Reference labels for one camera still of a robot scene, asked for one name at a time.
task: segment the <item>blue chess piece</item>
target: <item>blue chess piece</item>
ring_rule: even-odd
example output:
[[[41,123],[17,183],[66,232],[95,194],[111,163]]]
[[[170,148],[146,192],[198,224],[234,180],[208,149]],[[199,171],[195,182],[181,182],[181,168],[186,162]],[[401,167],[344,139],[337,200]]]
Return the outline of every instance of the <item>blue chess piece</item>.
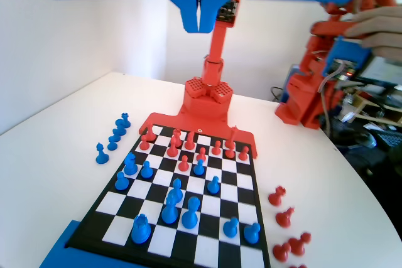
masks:
[[[131,231],[131,240],[135,244],[142,244],[148,240],[151,235],[151,227],[146,215],[143,213],[134,218],[133,230]]]
[[[198,223],[198,217],[195,212],[200,207],[200,200],[197,197],[191,197],[188,200],[188,211],[182,216],[182,224],[187,229],[194,228]]]
[[[107,145],[109,151],[114,151],[117,149],[117,144],[113,141],[113,136],[109,136],[109,144]]]
[[[166,224],[172,224],[178,217],[178,210],[175,205],[175,197],[169,194],[166,198],[166,207],[162,211],[162,220]]]
[[[143,169],[141,170],[141,176],[144,178],[150,178],[153,175],[153,170],[149,167],[149,161],[144,162]]]
[[[126,175],[134,175],[138,171],[138,166],[136,164],[136,156],[133,153],[128,153],[126,158],[124,158],[124,172]]]
[[[124,173],[118,172],[117,173],[117,181],[114,184],[114,187],[119,191],[123,191],[126,188],[128,188],[128,184],[129,184],[129,181],[126,177],[124,177]]]
[[[233,238],[237,234],[237,224],[239,224],[239,221],[236,217],[233,217],[230,221],[225,222],[224,234],[229,238]]]
[[[99,152],[99,155],[96,156],[96,162],[99,164],[107,163],[107,161],[109,160],[109,155],[105,154],[105,152],[103,151],[103,144],[98,143],[96,145],[96,150],[98,150]]]
[[[254,223],[253,225],[248,225],[244,227],[244,238],[246,238],[246,241],[249,242],[250,244],[255,244],[258,242],[259,238],[259,231],[261,230],[261,227],[259,226],[258,223]]]
[[[194,174],[196,174],[197,176],[201,176],[204,173],[204,161],[202,159],[200,159],[197,163],[197,165],[194,167]]]
[[[219,178],[218,176],[214,176],[212,181],[207,185],[208,191],[211,194],[216,194],[219,191]]]

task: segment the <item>finger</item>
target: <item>finger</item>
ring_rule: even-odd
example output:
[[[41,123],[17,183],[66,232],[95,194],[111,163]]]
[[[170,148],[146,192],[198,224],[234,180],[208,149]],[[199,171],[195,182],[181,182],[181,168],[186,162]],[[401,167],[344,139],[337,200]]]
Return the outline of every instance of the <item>finger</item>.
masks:
[[[394,33],[378,33],[371,35],[362,41],[362,47],[364,48],[379,46],[402,48],[402,35]]]
[[[373,48],[372,53],[376,56],[402,62],[402,48],[380,46]]]
[[[360,35],[387,32],[402,33],[402,18],[378,16],[363,22],[357,23],[349,28],[345,35],[348,37],[356,37]]]
[[[377,16],[388,16],[402,18],[402,6],[384,6],[378,9],[369,9],[364,12],[360,12],[353,17],[353,21],[361,22],[367,19],[371,19]]]

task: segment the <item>red pawn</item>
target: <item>red pawn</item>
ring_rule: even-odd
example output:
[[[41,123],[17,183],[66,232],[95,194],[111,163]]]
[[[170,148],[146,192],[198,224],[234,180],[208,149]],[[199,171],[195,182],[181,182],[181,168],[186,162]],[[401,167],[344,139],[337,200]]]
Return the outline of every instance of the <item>red pawn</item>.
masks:
[[[215,142],[215,146],[212,148],[212,154],[218,156],[220,154],[220,141]]]
[[[174,137],[170,139],[170,148],[168,149],[167,153],[169,157],[176,157],[178,154],[178,149],[176,148],[176,139]]]
[[[182,172],[186,172],[188,170],[187,156],[183,155],[181,163],[178,164],[178,169]]]
[[[284,213],[277,213],[276,214],[276,221],[282,227],[289,227],[290,226],[290,216],[295,211],[293,207],[289,207],[287,211]]]
[[[243,161],[246,161],[247,158],[249,157],[248,152],[249,152],[249,148],[247,146],[245,146],[243,148],[243,151],[241,151],[240,154],[239,154],[239,159],[243,160]]]
[[[290,251],[290,245],[288,242],[281,245],[275,245],[272,249],[275,259],[280,262],[286,262],[288,259],[288,252]]]
[[[202,159],[204,162],[205,162],[205,160],[207,160],[207,158],[205,157],[205,148],[204,147],[202,147],[200,149],[200,154],[197,155],[197,161],[200,159]]]
[[[275,193],[269,194],[268,196],[268,201],[273,205],[273,206],[280,206],[282,204],[282,196],[286,194],[286,190],[282,186],[278,186],[275,189]]]
[[[292,254],[301,257],[304,254],[304,244],[310,243],[312,240],[312,235],[308,232],[303,232],[300,236],[300,240],[296,238],[290,238],[290,251]]]
[[[149,142],[146,141],[146,136],[142,135],[141,136],[141,143],[139,144],[139,148],[143,151],[148,150],[149,149]]]

